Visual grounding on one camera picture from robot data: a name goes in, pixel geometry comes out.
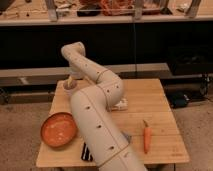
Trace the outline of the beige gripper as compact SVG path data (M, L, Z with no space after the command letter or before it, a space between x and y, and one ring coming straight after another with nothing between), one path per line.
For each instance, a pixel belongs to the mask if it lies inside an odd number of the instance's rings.
M74 65L70 66L70 75L67 80L65 80L65 87L71 87L73 82L73 77L76 79L82 79L84 74ZM89 84L93 84L92 80L89 79L88 76L84 76L84 80L86 80Z

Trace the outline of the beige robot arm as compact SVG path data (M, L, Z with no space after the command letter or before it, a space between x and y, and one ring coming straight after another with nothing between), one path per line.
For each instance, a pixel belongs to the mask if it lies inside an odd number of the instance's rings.
M71 96L70 107L99 171L147 171L108 113L123 97L123 81L88 59L81 42L63 46L61 53L71 66L94 82Z

